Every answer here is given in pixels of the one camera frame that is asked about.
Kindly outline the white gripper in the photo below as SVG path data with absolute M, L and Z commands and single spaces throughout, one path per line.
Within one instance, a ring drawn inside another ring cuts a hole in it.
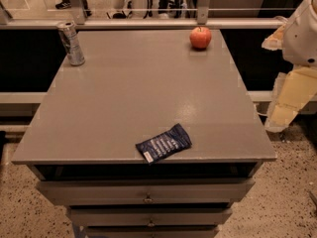
M 264 39 L 262 48 L 282 50 L 283 58 L 293 64 L 289 73 L 275 79 L 272 101 L 264 127 L 272 133 L 286 129 L 299 111 L 317 94 L 317 0 L 303 0 L 282 25 Z

